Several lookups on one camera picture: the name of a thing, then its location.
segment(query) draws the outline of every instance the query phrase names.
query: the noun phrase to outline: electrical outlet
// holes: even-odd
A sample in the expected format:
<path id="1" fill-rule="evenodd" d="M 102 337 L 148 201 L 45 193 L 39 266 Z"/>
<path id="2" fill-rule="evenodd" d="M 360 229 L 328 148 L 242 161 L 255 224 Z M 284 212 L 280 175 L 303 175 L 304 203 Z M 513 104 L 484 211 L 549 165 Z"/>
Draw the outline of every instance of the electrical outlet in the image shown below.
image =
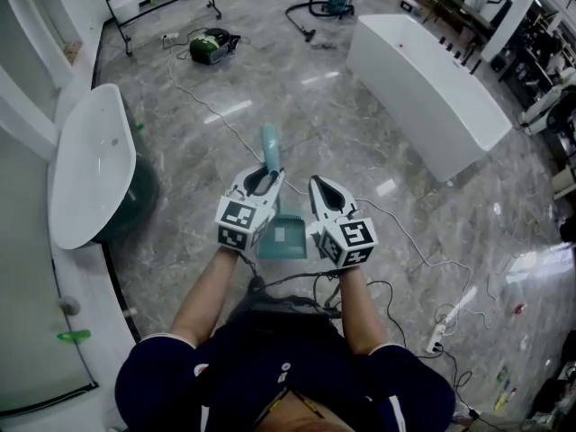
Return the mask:
<path id="1" fill-rule="evenodd" d="M 432 336 L 430 336 L 430 340 L 428 341 L 428 345 L 426 347 L 426 351 L 429 354 L 435 354 L 434 348 L 436 344 L 442 340 L 442 336 L 446 333 L 446 325 L 442 323 L 437 323 L 434 329 L 432 330 Z"/>
<path id="2" fill-rule="evenodd" d="M 175 40 L 178 38 L 178 35 L 180 35 L 178 32 L 171 32 L 171 33 L 165 33 L 164 35 L 162 35 L 162 37 L 160 37 L 161 40 Z"/>

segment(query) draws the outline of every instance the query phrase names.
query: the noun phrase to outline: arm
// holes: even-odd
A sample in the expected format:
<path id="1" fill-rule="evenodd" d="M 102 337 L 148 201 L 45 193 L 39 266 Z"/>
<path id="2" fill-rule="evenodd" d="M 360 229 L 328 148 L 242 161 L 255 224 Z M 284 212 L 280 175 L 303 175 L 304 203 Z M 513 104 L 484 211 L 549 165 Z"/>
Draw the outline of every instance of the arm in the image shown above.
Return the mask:
<path id="1" fill-rule="evenodd" d="M 340 276 L 344 337 L 354 354 L 370 354 L 386 342 L 386 332 L 360 267 Z"/>
<path id="2" fill-rule="evenodd" d="M 197 347 L 206 341 L 221 314 L 238 254 L 220 247 L 184 298 L 170 333 Z"/>

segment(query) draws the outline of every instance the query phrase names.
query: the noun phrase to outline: metal stand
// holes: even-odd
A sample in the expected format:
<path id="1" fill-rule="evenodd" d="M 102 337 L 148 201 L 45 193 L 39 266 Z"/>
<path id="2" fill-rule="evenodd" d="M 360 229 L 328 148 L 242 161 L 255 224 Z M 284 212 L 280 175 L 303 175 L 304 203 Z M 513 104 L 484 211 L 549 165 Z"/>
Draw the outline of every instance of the metal stand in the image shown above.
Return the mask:
<path id="1" fill-rule="evenodd" d="M 114 14 L 114 11 L 110 5 L 110 0 L 104 0 L 106 2 L 106 5 L 108 6 L 108 9 L 110 10 L 110 14 L 112 15 L 112 18 L 114 19 L 114 23 L 116 24 L 116 27 L 118 28 L 118 32 L 120 33 L 122 39 L 124 40 L 124 46 L 126 49 L 126 54 L 128 56 L 132 55 L 132 50 L 129 47 L 129 43 L 131 42 L 131 37 L 127 36 L 124 34 L 124 32 L 122 31 L 122 27 L 125 26 L 126 24 L 129 24 L 135 20 L 137 20 L 138 18 L 140 18 L 141 16 L 143 16 L 144 14 L 148 14 L 148 13 L 152 13 L 153 11 L 157 10 L 158 8 L 162 8 L 163 6 L 166 5 L 170 5 L 173 2 L 177 2 L 179 0 L 170 0 L 169 2 L 165 2 L 163 4 L 157 4 L 156 6 L 148 9 L 147 11 L 140 13 L 138 16 L 133 17 L 131 19 L 129 19 L 128 21 L 125 22 L 118 22 L 118 20 L 116 19 L 116 15 Z M 210 0 L 208 2 L 208 4 L 206 5 L 207 8 L 214 8 L 214 10 L 216 10 L 216 19 L 222 19 L 222 13 L 221 11 L 218 9 L 218 7 L 216 6 L 216 3 L 214 2 L 214 0 Z"/>

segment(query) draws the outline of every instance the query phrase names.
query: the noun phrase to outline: white cable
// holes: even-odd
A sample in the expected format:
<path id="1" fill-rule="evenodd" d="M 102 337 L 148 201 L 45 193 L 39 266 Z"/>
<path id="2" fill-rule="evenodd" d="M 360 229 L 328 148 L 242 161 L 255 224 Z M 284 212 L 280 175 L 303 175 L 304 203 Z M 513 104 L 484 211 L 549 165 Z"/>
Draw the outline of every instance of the white cable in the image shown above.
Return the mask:
<path id="1" fill-rule="evenodd" d="M 225 124 L 230 130 L 232 130 L 232 131 L 236 134 L 236 136 L 238 136 L 238 138 L 240 139 L 240 141 L 242 142 L 242 144 L 244 144 L 244 146 L 246 147 L 246 149 L 248 149 L 248 150 L 252 153 L 252 155 L 256 158 L 256 160 L 257 160 L 258 162 L 260 162 L 260 163 L 263 163 L 262 159 L 258 156 L 258 154 L 244 141 L 244 139 L 242 138 L 242 136 L 228 124 L 228 122 L 226 121 L 226 118 L 224 118 L 224 116 L 223 116 L 221 113 L 218 113 L 218 112 L 214 111 L 214 110 L 210 107 L 210 105 L 209 105 L 208 103 L 206 103 L 205 101 L 202 101 L 201 99 L 198 99 L 198 98 L 196 97 L 196 95 L 195 95 L 192 91 L 187 90 L 186 88 L 184 88 L 184 87 L 182 87 L 182 86 L 180 86 L 180 85 L 178 84 L 178 82 L 176 81 L 176 79 L 172 76 L 172 66 L 171 66 L 172 55 L 173 55 L 173 51 L 172 51 L 172 47 L 170 47 L 170 58 L 168 59 L 167 65 L 168 65 L 168 71 L 169 71 L 170 79 L 171 79 L 172 82 L 174 83 L 174 86 L 175 86 L 176 88 L 178 88 L 179 90 L 184 91 L 185 93 L 188 93 L 196 102 L 205 105 L 210 112 L 212 112 L 212 113 L 214 113 L 215 115 L 218 115 L 220 118 L 222 118 L 222 121 L 224 122 L 224 124 Z M 294 185 L 292 185 L 292 184 L 291 184 L 290 182 L 288 182 L 286 179 L 284 179 L 284 182 L 285 182 L 292 190 L 294 190 L 297 194 L 300 194 L 300 195 L 309 195 L 307 192 L 302 192 L 302 191 L 298 190 Z M 462 289 L 462 292 L 461 292 L 461 297 L 460 297 L 459 303 L 458 303 L 456 306 L 454 306 L 453 304 L 448 304 L 448 303 L 447 303 L 447 304 L 442 304 L 442 305 L 440 305 L 440 306 L 436 309 L 435 319 L 436 319 L 436 317 L 437 317 L 438 311 L 439 311 L 440 309 L 442 309 L 443 307 L 451 307 L 452 309 L 456 309 L 456 313 L 455 313 L 455 315 L 454 315 L 454 330 L 453 330 L 451 333 L 445 333 L 444 336 L 452 336 L 452 335 L 456 332 L 456 330 L 457 330 L 457 328 L 458 328 L 458 320 L 459 320 L 459 315 L 460 315 L 460 312 L 461 312 L 461 311 L 465 311 L 465 312 L 470 313 L 470 314 L 472 314 L 472 315 L 482 315 L 482 318 L 483 318 L 483 321 L 484 321 L 484 327 L 485 327 L 486 329 L 490 329 L 490 328 L 493 327 L 494 322 L 495 322 L 495 320 L 496 320 L 496 316 L 497 316 L 498 312 L 500 311 L 500 307 L 498 307 L 498 299 L 497 299 L 497 298 L 491 293 L 491 291 L 490 291 L 490 277 L 491 277 L 491 273 L 488 274 L 488 278 L 487 278 L 487 280 L 486 280 L 486 293 L 494 300 L 494 302 L 496 303 L 497 307 L 496 307 L 496 309 L 494 310 L 494 316 L 492 317 L 492 320 L 491 320 L 491 322 L 490 322 L 490 324 L 489 324 L 489 323 L 488 323 L 488 318 L 486 317 L 486 314 L 485 314 L 484 312 L 475 312 L 475 311 L 472 311 L 472 310 L 468 310 L 468 309 L 464 308 L 464 307 L 462 306 L 462 304 L 460 303 L 460 302 L 462 302 L 462 300 L 463 300 L 463 298 L 464 298 L 464 294 L 466 293 L 466 289 L 468 288 L 468 285 L 470 284 L 470 281 L 472 280 L 472 277 L 473 277 L 473 270 L 472 270 L 468 265 L 464 265 L 464 264 L 462 264 L 462 263 L 459 263 L 458 261 L 454 261 L 453 259 L 448 259 L 448 260 L 446 260 L 446 261 L 440 261 L 440 262 L 435 263 L 435 264 L 429 263 L 428 260 L 424 257 L 424 255 L 423 255 L 422 252 L 420 251 L 420 248 L 419 248 L 418 245 L 416 244 L 416 241 L 414 240 L 414 238 L 404 229 L 404 227 L 402 226 L 400 220 L 396 217 L 396 215 L 395 215 L 393 212 L 385 210 L 384 208 L 382 208 L 381 206 L 378 206 L 376 203 L 374 203 L 373 201 L 371 201 L 371 200 L 369 200 L 369 199 L 367 199 L 367 198 L 356 198 L 356 200 L 359 201 L 359 202 L 369 203 L 369 204 L 371 204 L 376 210 L 379 210 L 379 211 L 381 211 L 381 212 L 383 212 L 383 213 L 386 213 L 386 214 L 388 214 L 389 216 L 391 216 L 391 217 L 394 219 L 394 221 L 396 222 L 396 224 L 398 224 L 398 227 L 400 228 L 400 230 L 401 230 L 402 232 L 404 232 L 404 234 L 406 235 L 406 237 L 408 237 L 408 239 L 409 239 L 410 242 L 412 243 L 412 246 L 416 249 L 416 251 L 418 252 L 419 256 L 422 258 L 422 261 L 424 261 L 424 264 L 426 264 L 428 267 L 437 267 L 437 266 L 444 266 L 444 265 L 454 264 L 454 265 L 459 266 L 459 267 L 461 267 L 461 268 L 463 268 L 463 269 L 466 269 L 466 270 L 469 272 L 468 278 L 466 279 L 466 283 L 465 283 L 465 285 L 464 285 L 464 287 L 463 287 L 463 289 Z M 520 220 L 522 220 L 527 226 L 531 225 L 534 221 L 536 221 L 536 225 L 539 225 L 539 223 L 538 223 L 538 220 L 537 220 L 536 216 L 534 216 L 534 214 L 533 214 L 533 219 L 532 219 L 530 222 L 527 222 L 527 221 L 526 221 L 526 217 L 525 217 L 525 214 L 524 214 L 523 211 L 522 211 L 522 213 L 521 213 L 521 216 L 518 217 L 518 220 L 517 220 L 517 222 L 516 222 L 516 225 L 514 226 L 514 229 L 513 229 L 513 231 L 512 231 L 511 237 L 512 237 L 515 241 L 517 241 L 518 243 L 521 243 L 523 246 L 526 246 L 526 242 L 529 241 L 529 240 L 531 240 L 531 238 L 532 238 L 532 230 L 530 230 L 530 234 L 528 235 L 528 238 L 524 238 L 524 239 L 522 239 L 522 240 L 518 240 L 517 238 L 514 237 L 514 235 L 515 235 L 515 233 L 516 233 L 516 229 L 517 229 L 517 227 L 518 227 L 518 224 L 519 224 L 519 221 L 520 221 Z M 548 248 L 551 250 L 550 243 L 548 242 L 548 239 L 547 239 L 547 237 L 544 235 L 544 233 L 541 232 L 541 231 L 539 231 L 539 232 L 536 233 L 536 235 L 537 235 L 537 236 L 542 236 L 543 238 L 545 238 L 545 239 L 546 239 L 546 243 L 548 243 Z M 512 258 L 518 258 L 518 257 L 522 257 L 522 255 L 520 255 L 520 256 L 512 255 Z M 508 267 L 508 264 L 509 264 L 509 262 L 510 262 L 511 259 L 508 260 L 508 262 L 506 263 L 506 265 L 504 266 L 504 268 L 503 268 L 500 272 L 496 272 L 495 274 L 501 275 L 501 274 L 504 272 L 504 270 Z"/>

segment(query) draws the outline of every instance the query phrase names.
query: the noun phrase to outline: dark blue shirt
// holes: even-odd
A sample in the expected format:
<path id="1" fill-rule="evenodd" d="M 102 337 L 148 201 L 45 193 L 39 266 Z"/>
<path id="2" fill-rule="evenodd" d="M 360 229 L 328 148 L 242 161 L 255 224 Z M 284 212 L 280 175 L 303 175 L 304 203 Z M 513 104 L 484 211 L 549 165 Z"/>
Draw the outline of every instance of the dark blue shirt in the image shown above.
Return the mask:
<path id="1" fill-rule="evenodd" d="M 194 347 L 152 335 L 130 352 L 116 382 L 130 430 L 249 431 L 286 388 L 325 405 L 356 432 L 444 432 L 454 413 L 448 382 L 409 350 L 353 355 L 325 321 L 245 315 Z"/>

